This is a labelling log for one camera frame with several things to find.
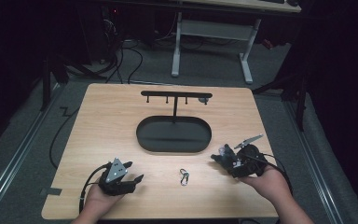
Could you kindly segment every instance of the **metal hook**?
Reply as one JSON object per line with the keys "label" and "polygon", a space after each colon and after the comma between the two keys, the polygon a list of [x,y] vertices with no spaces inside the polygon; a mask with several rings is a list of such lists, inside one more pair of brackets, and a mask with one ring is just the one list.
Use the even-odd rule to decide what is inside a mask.
{"label": "metal hook", "polygon": [[180,173],[183,175],[180,184],[182,186],[186,186],[188,183],[188,177],[190,176],[190,173],[185,169],[180,169]]}

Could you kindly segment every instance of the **desk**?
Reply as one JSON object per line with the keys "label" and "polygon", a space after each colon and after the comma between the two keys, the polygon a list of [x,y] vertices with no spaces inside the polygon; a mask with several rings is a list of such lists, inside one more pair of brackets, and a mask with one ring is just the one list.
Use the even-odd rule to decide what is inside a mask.
{"label": "desk", "polygon": [[[224,7],[248,7],[255,9],[268,9],[282,12],[300,12],[300,7],[291,7],[284,4],[270,3],[258,0],[182,0],[182,2],[210,4]],[[205,37],[225,38],[247,41],[244,53],[240,54],[240,62],[243,76],[247,84],[252,84],[253,79],[249,69],[248,57],[257,35],[261,20],[255,20],[254,25],[234,25],[219,22],[182,20],[182,13],[178,13],[176,26],[176,43],[172,60],[172,76],[179,76],[180,67],[180,41],[181,35],[199,35]]]}
{"label": "desk", "polygon": [[[150,97],[147,103],[141,91],[211,93],[207,105],[196,98],[189,98],[187,105],[179,99],[177,111],[177,116],[198,117],[209,123],[212,139],[207,148],[197,154],[152,153],[141,148],[135,133],[139,122],[149,116],[171,116],[173,104],[173,99],[166,104],[164,97]],[[260,133],[265,136],[255,145],[272,154],[249,89],[91,84],[51,185],[62,189],[62,193],[47,197],[42,217],[76,217],[87,178],[114,157],[122,162],[133,161],[125,178],[145,177],[134,193],[124,197],[104,218],[276,217],[269,201],[237,182],[210,158],[225,143],[235,147]],[[190,173],[185,187],[180,184],[181,168]]]}

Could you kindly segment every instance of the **hand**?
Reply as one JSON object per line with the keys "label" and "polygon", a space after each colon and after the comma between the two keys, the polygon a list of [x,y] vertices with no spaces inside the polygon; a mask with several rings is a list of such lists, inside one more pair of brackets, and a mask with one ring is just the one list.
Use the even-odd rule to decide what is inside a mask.
{"label": "hand", "polygon": [[72,223],[96,223],[101,217],[103,217],[103,215],[110,211],[113,205],[115,205],[123,197],[124,195],[106,195],[97,184],[93,184],[89,189],[89,193],[87,194],[83,211]]}
{"label": "hand", "polygon": [[289,186],[283,175],[270,165],[260,177],[241,177],[241,182],[252,186],[261,196],[272,203],[282,198],[292,198]]}

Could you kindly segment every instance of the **white desk leg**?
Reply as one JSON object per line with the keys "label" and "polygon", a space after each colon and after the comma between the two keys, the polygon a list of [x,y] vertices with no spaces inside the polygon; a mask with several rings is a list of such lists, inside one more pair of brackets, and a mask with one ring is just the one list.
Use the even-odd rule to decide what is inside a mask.
{"label": "white desk leg", "polygon": [[260,19],[255,21],[255,26],[253,27],[251,36],[249,37],[248,46],[246,47],[246,51],[244,53],[240,53],[242,72],[243,72],[243,75],[245,76],[245,82],[247,84],[253,83],[251,70],[249,69],[249,64],[248,64],[248,57],[251,52],[252,45],[255,42],[255,36],[257,35],[257,31],[258,31],[258,27],[260,26],[260,22],[261,22]]}
{"label": "white desk leg", "polygon": [[178,12],[178,22],[176,25],[176,44],[175,51],[173,52],[172,73],[173,77],[179,77],[179,64],[180,64],[180,35],[182,32],[182,12]]}

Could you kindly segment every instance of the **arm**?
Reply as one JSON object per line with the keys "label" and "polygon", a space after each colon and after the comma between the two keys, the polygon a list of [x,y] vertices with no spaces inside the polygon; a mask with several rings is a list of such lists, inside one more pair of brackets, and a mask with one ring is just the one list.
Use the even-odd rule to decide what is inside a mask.
{"label": "arm", "polygon": [[267,166],[260,177],[242,177],[239,180],[252,186],[261,196],[274,205],[281,223],[313,223],[305,211],[298,205],[290,193],[289,186],[282,174]]}
{"label": "arm", "polygon": [[103,217],[103,215],[109,212],[115,203],[123,197],[124,195],[106,195],[98,185],[92,185],[89,189],[83,211],[72,222],[72,224],[96,223],[101,217]]}

